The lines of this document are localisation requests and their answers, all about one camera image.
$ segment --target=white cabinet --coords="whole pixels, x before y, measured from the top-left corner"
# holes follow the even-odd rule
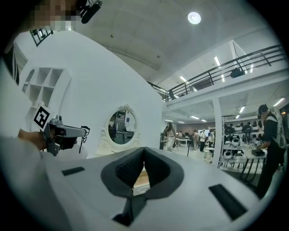
[[[37,131],[33,126],[32,119],[36,113],[39,102],[44,104],[53,113],[58,114],[66,88],[71,80],[71,75],[64,68],[33,68],[22,86],[22,91],[32,102],[32,106],[26,115],[25,125],[22,129],[26,131]]]

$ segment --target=black metal railing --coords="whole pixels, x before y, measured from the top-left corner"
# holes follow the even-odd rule
[[[152,83],[149,84],[163,96],[163,100],[168,102],[175,98],[213,86],[217,81],[224,82],[227,79],[251,73],[254,69],[262,66],[271,67],[274,63],[281,60],[287,60],[287,57],[282,46],[275,45],[223,63],[220,66],[205,71],[189,79],[186,83],[181,83],[168,91]]]
[[[39,46],[39,44],[42,43],[44,39],[53,34],[53,30],[51,30],[51,28],[41,28],[38,30],[32,30],[30,33],[36,46]]]
[[[149,85],[152,86],[153,89],[155,89],[157,91],[157,93],[159,93],[161,95],[161,97],[163,98],[163,101],[168,102],[168,91],[160,88],[159,86],[148,82]]]

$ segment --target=qr code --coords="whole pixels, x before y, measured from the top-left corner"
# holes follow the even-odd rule
[[[43,107],[40,107],[38,112],[36,113],[36,116],[34,117],[34,122],[43,129],[49,115],[49,112],[47,112]]]

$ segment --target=white ceiling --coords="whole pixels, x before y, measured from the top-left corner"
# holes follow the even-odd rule
[[[191,11],[201,15],[198,25],[188,22]],[[212,68],[214,53],[192,61],[263,26],[244,0],[103,0],[90,22],[76,22],[74,29],[111,50],[145,80],[160,84],[171,79],[167,89],[177,85],[179,75],[190,78]]]
[[[221,97],[219,99],[222,116],[236,116],[242,106],[246,106],[242,116],[248,116],[255,114],[258,111],[258,107],[261,104],[267,104],[269,108],[278,102],[281,98],[289,100],[289,80],[267,85],[261,88],[255,88],[234,95]],[[196,122],[197,120],[190,116],[196,116],[200,119],[204,119],[208,122],[214,120],[214,106],[212,101],[205,101],[190,106],[186,106],[179,110],[173,111],[174,114],[171,116],[168,113],[166,119],[173,121],[183,122]]]

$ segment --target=white pillar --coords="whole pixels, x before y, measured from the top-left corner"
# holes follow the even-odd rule
[[[220,107],[219,98],[213,99],[214,112],[215,112],[215,122],[216,122],[216,136],[215,136],[215,150],[213,157],[213,166],[218,166],[219,158],[222,148],[222,112]]]

